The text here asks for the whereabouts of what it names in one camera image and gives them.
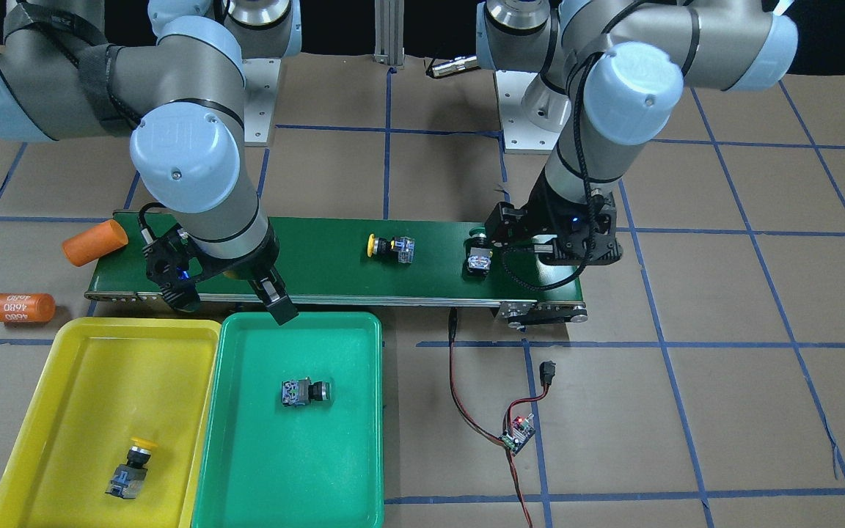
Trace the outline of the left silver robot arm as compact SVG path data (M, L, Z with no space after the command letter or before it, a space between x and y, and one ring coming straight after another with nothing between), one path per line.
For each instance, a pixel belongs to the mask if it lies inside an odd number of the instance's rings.
M476 34L483 69L537 73L570 103L529 200L500 202L484 224L493 247L547 266L620 260L612 191L684 88L765 90L800 40L760 1L486 1Z

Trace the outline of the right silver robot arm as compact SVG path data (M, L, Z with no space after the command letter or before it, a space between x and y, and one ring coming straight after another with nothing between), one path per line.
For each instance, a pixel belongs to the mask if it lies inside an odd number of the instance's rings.
M246 172L241 45L207 16L175 4L153 46L105 34L101 1L10 1L0 53L0 138L130 139L132 164L168 208L157 235L140 210L145 276L168 307L197 310L197 284L245 281L278 324L298 311L276 268L279 241Z

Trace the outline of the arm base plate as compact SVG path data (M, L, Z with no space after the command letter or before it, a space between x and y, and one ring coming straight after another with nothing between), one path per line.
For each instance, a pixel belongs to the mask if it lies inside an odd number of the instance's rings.
M539 73L498 70L495 84L504 150L549 154L568 119L568 98L549 88Z
M279 94L282 60L248 58L244 67L244 141L247 147L267 147L271 141L273 120Z

